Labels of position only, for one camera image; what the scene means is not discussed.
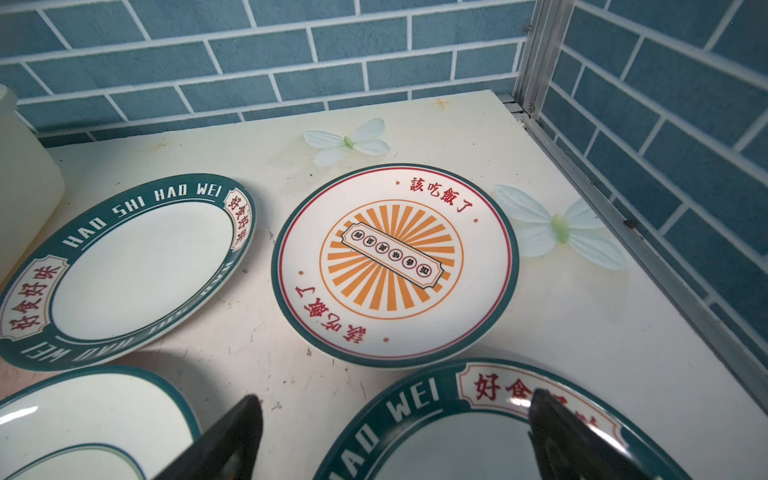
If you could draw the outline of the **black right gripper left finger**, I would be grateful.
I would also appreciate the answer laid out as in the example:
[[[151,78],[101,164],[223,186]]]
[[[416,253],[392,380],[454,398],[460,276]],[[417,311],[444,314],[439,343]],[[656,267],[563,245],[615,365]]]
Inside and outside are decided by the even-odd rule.
[[[262,435],[260,400],[246,395],[156,479],[251,479]]]

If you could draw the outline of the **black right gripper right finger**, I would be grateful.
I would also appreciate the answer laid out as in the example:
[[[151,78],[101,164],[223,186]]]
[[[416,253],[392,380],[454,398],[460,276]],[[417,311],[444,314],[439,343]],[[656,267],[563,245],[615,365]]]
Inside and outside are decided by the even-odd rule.
[[[547,390],[534,391],[528,411],[543,479],[646,479],[626,455],[603,440]]]

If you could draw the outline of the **white plate green flower outline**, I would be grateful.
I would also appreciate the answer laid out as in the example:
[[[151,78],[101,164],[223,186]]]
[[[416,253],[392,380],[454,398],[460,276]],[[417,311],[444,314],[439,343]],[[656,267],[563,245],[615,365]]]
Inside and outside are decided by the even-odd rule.
[[[201,435],[183,395],[133,367],[67,372],[1,402],[4,479],[153,479]]]

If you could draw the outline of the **green rim plate back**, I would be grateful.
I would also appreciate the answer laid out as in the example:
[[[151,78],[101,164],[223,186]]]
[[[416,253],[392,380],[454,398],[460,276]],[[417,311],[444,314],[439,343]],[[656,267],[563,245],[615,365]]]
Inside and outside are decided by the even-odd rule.
[[[239,182],[153,180],[81,213],[39,245],[1,295],[1,356],[31,371],[116,359],[192,316],[227,282],[257,224]]]

